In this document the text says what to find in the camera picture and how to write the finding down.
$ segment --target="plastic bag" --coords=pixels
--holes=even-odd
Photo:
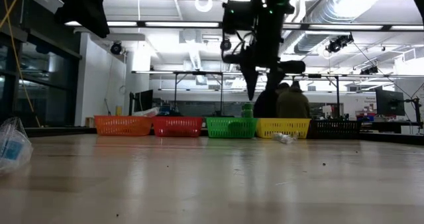
[[[272,135],[272,139],[282,142],[283,144],[291,144],[297,140],[298,134],[296,133],[294,136],[285,135],[282,133],[274,133]]]
[[[19,118],[7,119],[0,127],[0,175],[15,171],[31,159],[32,145]]]
[[[132,115],[144,116],[144,117],[155,117],[159,114],[159,112],[160,112],[160,108],[155,107],[155,108],[148,109],[147,111],[134,112]]]

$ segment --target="black basket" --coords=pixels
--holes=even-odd
[[[311,121],[309,139],[357,139],[362,121]]]

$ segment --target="person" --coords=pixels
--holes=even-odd
[[[278,118],[310,118],[309,101],[302,94],[299,82],[293,82],[293,85],[278,96],[276,104],[276,113]]]
[[[256,103],[254,104],[253,117],[277,118],[276,104],[278,96],[289,89],[289,87],[289,84],[286,82],[281,83],[277,86],[277,88],[267,86],[265,91],[259,95]]]

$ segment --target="green basket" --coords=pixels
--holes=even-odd
[[[257,122],[255,118],[206,118],[210,138],[253,138]]]

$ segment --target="plastic basket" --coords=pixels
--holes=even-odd
[[[149,135],[152,118],[133,116],[94,116],[98,135]]]
[[[202,117],[154,117],[154,134],[157,137],[198,137],[202,122]]]
[[[206,118],[207,130],[211,138],[253,138],[257,122],[258,119],[255,118]]]
[[[298,134],[299,139],[306,139],[311,119],[259,119],[258,136],[270,139],[274,133],[285,135]]]
[[[361,121],[312,121],[309,139],[357,139]]]

